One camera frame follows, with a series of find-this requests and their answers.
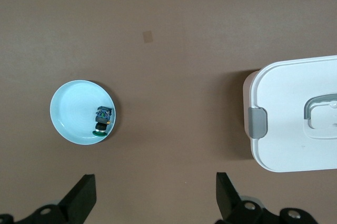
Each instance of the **small electronic component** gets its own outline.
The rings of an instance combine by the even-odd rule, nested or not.
[[[105,132],[107,125],[110,124],[110,116],[112,114],[112,109],[100,106],[97,108],[96,112],[96,119],[97,122],[95,131],[93,131],[93,134],[95,136],[106,136],[107,133]]]

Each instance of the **white plastic lid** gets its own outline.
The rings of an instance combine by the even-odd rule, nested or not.
[[[260,165],[275,172],[337,168],[337,56],[273,63],[256,74],[249,99]]]

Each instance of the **gray latch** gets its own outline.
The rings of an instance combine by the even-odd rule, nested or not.
[[[267,134],[267,112],[263,108],[248,108],[249,136],[259,139]]]

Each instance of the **small stain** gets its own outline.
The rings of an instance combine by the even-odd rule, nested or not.
[[[153,42],[152,32],[146,31],[143,32],[144,43]]]

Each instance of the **white bowl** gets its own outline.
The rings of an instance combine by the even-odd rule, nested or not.
[[[112,108],[111,123],[106,136],[95,136],[96,111],[99,106]],[[51,119],[55,129],[67,140],[90,145],[104,140],[115,124],[115,105],[109,94],[99,85],[85,80],[76,80],[62,85],[54,94]]]

